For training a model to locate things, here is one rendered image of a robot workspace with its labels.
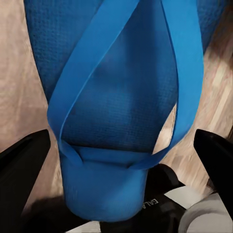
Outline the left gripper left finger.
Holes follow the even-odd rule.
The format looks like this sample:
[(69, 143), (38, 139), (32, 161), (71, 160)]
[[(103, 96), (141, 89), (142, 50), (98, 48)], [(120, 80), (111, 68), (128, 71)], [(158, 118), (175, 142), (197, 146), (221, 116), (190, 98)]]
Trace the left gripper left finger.
[(14, 233), (50, 146), (45, 129), (0, 153), (0, 233)]

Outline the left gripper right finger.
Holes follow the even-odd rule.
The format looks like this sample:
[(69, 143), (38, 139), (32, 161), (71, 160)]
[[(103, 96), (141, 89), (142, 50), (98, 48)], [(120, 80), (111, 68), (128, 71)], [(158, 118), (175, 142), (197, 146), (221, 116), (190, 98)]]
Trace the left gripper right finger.
[(233, 220), (233, 143), (197, 129), (193, 146)]

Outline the sandal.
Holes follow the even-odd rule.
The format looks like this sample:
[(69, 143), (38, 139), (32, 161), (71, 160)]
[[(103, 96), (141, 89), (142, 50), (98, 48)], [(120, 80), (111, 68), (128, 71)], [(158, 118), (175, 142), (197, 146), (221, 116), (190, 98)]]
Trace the sandal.
[[(189, 132), (204, 54), (228, 0), (24, 0), (69, 210), (140, 211), (150, 168)], [(176, 106), (169, 147), (153, 155)]]

